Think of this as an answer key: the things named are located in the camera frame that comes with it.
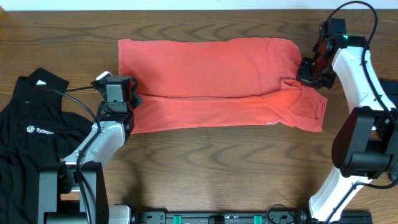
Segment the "black polo shirt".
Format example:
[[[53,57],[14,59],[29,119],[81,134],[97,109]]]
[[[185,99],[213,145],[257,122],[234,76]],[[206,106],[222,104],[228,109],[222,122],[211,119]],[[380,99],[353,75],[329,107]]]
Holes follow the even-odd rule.
[[[53,91],[36,89],[42,81]],[[69,82],[38,68],[19,77],[1,111],[1,223],[36,223],[39,171],[71,154],[92,122],[61,109]]]

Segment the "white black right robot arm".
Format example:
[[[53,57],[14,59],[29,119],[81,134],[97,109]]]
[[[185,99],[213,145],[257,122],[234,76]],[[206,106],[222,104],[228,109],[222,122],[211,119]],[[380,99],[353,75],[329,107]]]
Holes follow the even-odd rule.
[[[367,40],[349,35],[344,19],[329,18],[319,27],[315,55],[302,59],[297,80],[313,88],[331,88],[339,79],[349,116],[331,149],[333,167],[297,223],[369,223],[368,214],[344,211],[350,200],[397,164],[397,107],[382,89],[370,61]]]

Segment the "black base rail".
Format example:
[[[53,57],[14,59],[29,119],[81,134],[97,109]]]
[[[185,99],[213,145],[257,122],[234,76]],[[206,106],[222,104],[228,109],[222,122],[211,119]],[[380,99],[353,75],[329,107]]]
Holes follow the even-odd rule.
[[[273,210],[266,213],[169,213],[141,212],[122,218],[111,217],[110,223],[134,224],[317,224],[303,211]]]

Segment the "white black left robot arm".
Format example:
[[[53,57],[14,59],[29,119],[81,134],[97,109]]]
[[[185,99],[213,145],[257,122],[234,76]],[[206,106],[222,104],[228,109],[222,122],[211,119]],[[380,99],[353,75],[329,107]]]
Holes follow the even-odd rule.
[[[91,82],[104,100],[83,142],[39,174],[38,223],[134,223],[128,205],[111,205],[104,170],[134,129],[134,109],[142,104],[133,77],[104,72]]]

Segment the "red orange t-shirt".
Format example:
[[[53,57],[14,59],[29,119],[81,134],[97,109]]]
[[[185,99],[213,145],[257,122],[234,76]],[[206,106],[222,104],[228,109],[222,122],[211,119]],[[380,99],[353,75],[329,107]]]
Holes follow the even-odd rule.
[[[284,124],[320,132],[327,100],[297,79],[288,39],[118,42],[119,74],[138,82],[134,133]]]

